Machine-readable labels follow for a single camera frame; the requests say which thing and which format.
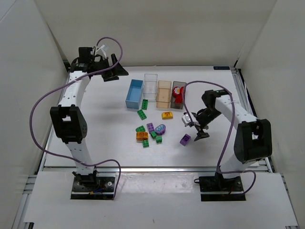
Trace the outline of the small purple lego brick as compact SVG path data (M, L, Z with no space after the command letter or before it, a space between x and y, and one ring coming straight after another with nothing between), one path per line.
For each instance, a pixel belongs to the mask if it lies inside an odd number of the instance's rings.
M186 146L191 140L191 137L188 134L185 134L181 140L180 140L180 144L183 146Z

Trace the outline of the red long lego brick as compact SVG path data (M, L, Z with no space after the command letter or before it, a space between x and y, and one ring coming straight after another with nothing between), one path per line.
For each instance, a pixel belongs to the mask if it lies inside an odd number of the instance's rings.
M183 98L181 98L179 95L177 95L176 97L175 97L175 101L174 101L175 103L178 103L178 104L182 104L183 103Z

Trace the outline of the red curved lego brick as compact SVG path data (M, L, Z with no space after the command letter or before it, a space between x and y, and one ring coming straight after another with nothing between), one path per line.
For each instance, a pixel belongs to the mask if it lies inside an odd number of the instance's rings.
M182 98L184 94L185 94L184 87L180 87L179 96Z

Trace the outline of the red lego brick with sticker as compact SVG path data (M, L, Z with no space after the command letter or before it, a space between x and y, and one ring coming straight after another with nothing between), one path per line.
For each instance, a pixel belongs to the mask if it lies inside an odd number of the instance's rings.
M176 86L176 87L174 87L173 88L173 90L172 90L172 94L173 94L173 97L177 97L178 95L180 95L181 93L180 93L180 87L178 87L178 86Z

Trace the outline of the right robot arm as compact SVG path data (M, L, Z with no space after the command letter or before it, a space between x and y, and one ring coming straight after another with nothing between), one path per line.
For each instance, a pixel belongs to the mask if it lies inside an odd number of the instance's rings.
M224 115L236 129L234 154L219 166L217 174L224 179L235 178L253 163L272 154L271 123L267 119L258 119L247 112L234 103L225 90L205 91L202 101L206 108L192 113L198 131L195 141L209 136L204 129L220 115Z

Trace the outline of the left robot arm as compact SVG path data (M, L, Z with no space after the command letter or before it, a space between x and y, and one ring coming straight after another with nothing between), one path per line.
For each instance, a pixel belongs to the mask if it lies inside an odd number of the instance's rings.
M71 63L69 82L57 106L50 109L56 136L71 153L77 170L73 172L81 185L97 184L96 166L92 163L85 138L88 128L81 112L81 102L91 78L101 75L105 82L118 80L128 72L120 65L115 54L99 55L92 47L80 47L79 56Z

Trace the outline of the yellow lego brick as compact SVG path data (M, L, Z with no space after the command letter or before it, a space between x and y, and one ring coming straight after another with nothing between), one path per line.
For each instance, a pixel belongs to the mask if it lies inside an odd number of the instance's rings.
M173 113L172 112L163 112L162 119L163 120L173 119Z

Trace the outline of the light blue plastic container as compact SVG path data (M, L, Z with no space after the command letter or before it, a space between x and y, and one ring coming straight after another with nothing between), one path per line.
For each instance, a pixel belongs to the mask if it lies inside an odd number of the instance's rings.
M132 79L127 97L125 99L126 107L130 109L139 109L143 94L143 81Z

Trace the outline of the amber transparent plastic container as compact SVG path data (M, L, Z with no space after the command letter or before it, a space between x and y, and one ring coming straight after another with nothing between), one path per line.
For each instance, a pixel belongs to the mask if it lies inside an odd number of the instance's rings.
M171 81L159 80L157 85L156 107L168 108L171 99Z

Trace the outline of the purple lego brick with studs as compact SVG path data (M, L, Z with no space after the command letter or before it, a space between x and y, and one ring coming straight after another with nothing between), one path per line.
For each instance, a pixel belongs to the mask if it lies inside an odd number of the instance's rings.
M153 123L147 123L146 126L147 126L147 129L148 129L149 133L155 131Z

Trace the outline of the green lego brick by orange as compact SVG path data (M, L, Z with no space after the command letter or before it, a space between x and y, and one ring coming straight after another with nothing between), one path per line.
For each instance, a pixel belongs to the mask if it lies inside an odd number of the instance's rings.
M145 127L142 125L142 126L139 126L135 129L136 132L145 132Z

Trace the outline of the green lego brick bottom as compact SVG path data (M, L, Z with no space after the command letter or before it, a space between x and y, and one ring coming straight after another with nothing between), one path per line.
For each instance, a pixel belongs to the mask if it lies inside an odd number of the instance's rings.
M143 146L143 148L147 148L150 146L148 139L142 141L142 146Z

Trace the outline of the orange transparent lego brick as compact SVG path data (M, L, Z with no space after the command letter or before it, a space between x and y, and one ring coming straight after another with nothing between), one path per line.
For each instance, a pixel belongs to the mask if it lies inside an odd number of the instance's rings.
M147 132L137 132L136 133L136 140L137 141L144 141L148 139L148 133Z

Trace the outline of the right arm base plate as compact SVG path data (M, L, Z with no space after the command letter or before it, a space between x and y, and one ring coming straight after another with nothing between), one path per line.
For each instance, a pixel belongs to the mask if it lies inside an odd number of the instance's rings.
M219 179L216 176L198 177L202 202L246 201L241 177Z

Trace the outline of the aluminium frame rail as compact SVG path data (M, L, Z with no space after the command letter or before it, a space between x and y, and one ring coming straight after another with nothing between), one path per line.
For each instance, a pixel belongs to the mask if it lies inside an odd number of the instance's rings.
M43 167L40 171L49 172L72 172L76 170L75 167ZM249 170L255 172L271 172L266 163L259 166L250 167ZM122 167L123 173L144 173L144 172L214 172L215 167Z

